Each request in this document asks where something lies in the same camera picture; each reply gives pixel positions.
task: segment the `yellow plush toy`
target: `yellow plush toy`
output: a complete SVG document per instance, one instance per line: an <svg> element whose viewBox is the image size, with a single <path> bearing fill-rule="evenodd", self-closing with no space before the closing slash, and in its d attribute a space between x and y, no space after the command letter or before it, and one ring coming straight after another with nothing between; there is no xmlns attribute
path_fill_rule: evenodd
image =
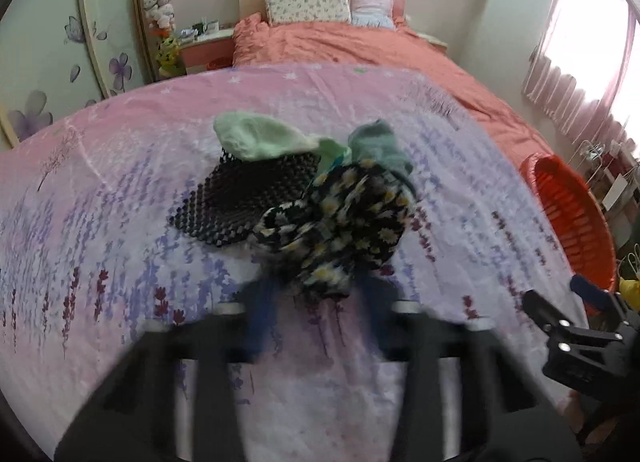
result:
<svg viewBox="0 0 640 462"><path fill-rule="evenodd" d="M178 41L171 36L158 44L156 60L160 63L160 74L166 78L184 76L187 73L180 60Z"/></svg>
<svg viewBox="0 0 640 462"><path fill-rule="evenodd" d="M631 305L631 308L636 312L640 312L640 282L638 280L620 278L618 289L625 301Z"/></svg>

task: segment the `daisy print fabric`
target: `daisy print fabric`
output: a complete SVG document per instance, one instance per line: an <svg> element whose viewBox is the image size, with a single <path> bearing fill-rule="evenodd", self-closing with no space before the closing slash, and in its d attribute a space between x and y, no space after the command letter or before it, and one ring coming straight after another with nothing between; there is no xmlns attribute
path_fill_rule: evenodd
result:
<svg viewBox="0 0 640 462"><path fill-rule="evenodd" d="M349 0L265 0L269 24L350 22Z"/></svg>
<svg viewBox="0 0 640 462"><path fill-rule="evenodd" d="M311 300L338 299L348 296L356 266L389 261L413 211L406 185L365 159L318 175L305 198L268 210L252 242L286 261Z"/></svg>

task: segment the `pink curtain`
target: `pink curtain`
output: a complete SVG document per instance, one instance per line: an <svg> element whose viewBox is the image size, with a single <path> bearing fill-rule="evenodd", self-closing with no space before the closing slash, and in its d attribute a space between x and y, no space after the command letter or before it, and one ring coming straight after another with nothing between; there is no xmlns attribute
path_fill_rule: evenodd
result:
<svg viewBox="0 0 640 462"><path fill-rule="evenodd" d="M608 146L613 139L636 148L626 132L634 115L616 116L612 107L623 84L636 90L625 74L637 25L626 0L553 0L523 92L574 143L588 139Z"/></svg>

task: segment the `mint green sock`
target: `mint green sock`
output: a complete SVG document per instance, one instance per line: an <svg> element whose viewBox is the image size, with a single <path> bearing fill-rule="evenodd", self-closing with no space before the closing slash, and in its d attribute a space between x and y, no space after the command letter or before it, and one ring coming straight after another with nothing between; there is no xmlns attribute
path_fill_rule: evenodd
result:
<svg viewBox="0 0 640 462"><path fill-rule="evenodd" d="M372 159L403 181L415 195L415 186L411 180L414 165L398 147L396 135L384 119L356 128L349 136L349 147L354 163Z"/></svg>
<svg viewBox="0 0 640 462"><path fill-rule="evenodd" d="M213 129L223 149L241 161L312 152L320 156L318 171L324 171L348 150L330 137L305 135L292 125L263 114L226 112L214 119Z"/></svg>

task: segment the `robotic hand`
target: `robotic hand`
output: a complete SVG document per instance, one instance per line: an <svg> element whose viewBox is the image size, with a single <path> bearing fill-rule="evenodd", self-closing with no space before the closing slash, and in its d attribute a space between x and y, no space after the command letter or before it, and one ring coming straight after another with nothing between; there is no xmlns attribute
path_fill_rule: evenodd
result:
<svg viewBox="0 0 640 462"><path fill-rule="evenodd" d="M527 315L548 336L548 360L542 373L580 393L590 412L577 434L580 445L610 418L640 410L640 315L620 293L607 293L575 275L571 290L601 312L607 330L574 324L535 291L522 300Z"/></svg>
<svg viewBox="0 0 640 462"><path fill-rule="evenodd" d="M401 301L395 285L368 273L356 284L381 352L406 362L404 399L389 460L441 462L438 359L460 359L463 461L580 461L573 433L527 371L490 330L471 330ZM179 462L175 454L175 368L197 359L194 462L244 462L227 363L260 353L273 295L265 277L244 286L216 313L168 331L146 332L80 410L60 441L56 462Z"/></svg>

